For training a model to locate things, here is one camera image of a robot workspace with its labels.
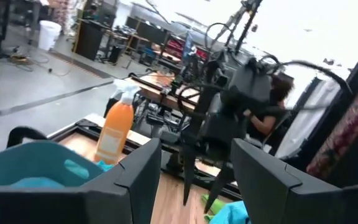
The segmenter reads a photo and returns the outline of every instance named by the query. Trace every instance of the dark hair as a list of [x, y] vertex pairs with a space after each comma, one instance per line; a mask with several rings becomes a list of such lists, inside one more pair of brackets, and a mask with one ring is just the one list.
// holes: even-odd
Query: dark hair
[[293, 81], [279, 78], [277, 76], [272, 77], [272, 90], [270, 91], [270, 97], [274, 98], [277, 102], [283, 101], [288, 94], [290, 94], [293, 88]]

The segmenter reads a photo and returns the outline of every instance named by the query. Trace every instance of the teal basket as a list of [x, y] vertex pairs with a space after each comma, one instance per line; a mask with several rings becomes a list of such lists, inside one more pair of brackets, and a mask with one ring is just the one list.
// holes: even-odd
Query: teal basket
[[93, 162], [48, 140], [20, 144], [0, 152], [0, 186], [37, 178], [64, 187], [79, 187], [102, 173], [102, 168]]

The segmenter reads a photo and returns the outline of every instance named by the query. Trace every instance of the gray concrete floor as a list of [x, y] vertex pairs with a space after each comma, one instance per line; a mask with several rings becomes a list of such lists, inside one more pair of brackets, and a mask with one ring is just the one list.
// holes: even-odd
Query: gray concrete floor
[[[65, 39], [66, 37], [62, 37], [58, 41], [55, 50], [71, 56], [71, 43]], [[20, 45], [27, 50], [26, 42], [26, 39], [21, 35], [21, 30], [10, 28], [3, 46]], [[102, 79], [92, 76], [35, 47], [30, 47], [30, 54], [34, 60], [45, 61], [47, 58], [48, 62], [40, 64], [40, 66], [31, 65], [33, 72], [23, 71], [8, 63], [0, 63], [0, 110], [113, 80], [113, 78]], [[74, 55], [74, 57], [83, 63], [119, 78], [126, 77], [129, 72], [144, 73], [146, 69], [146, 67], [136, 63], [132, 63], [128, 70], [122, 68], [120, 64], [126, 65], [128, 62], [128, 58], [125, 57], [120, 58], [117, 66], [92, 62], [79, 55]], [[57, 74], [63, 74], [71, 70], [68, 75], [59, 77], [49, 74], [48, 68], [53, 68], [53, 71]], [[111, 88], [111, 85], [107, 85], [27, 110], [0, 115], [0, 151], [6, 147], [7, 136], [10, 130], [16, 126], [31, 126], [48, 134], [78, 121], [87, 114], [97, 113], [103, 115], [106, 102], [111, 95]]]

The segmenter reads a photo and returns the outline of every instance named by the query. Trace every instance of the orange spray bottle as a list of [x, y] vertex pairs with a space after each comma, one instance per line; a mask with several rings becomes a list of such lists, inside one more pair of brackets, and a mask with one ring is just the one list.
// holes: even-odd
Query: orange spray bottle
[[124, 149], [129, 130], [134, 122], [132, 102], [140, 90], [125, 80], [115, 80], [113, 83], [115, 95], [122, 93], [121, 99], [109, 110], [103, 129], [100, 133], [94, 161], [104, 161], [106, 164], [117, 164]]

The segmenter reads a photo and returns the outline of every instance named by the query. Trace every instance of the white trash can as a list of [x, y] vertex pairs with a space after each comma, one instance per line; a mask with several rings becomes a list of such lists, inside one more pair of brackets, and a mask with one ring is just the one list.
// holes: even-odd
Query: white trash can
[[61, 25], [51, 21], [40, 21], [40, 37], [38, 40], [38, 48], [49, 50], [53, 48], [56, 40], [59, 38]]

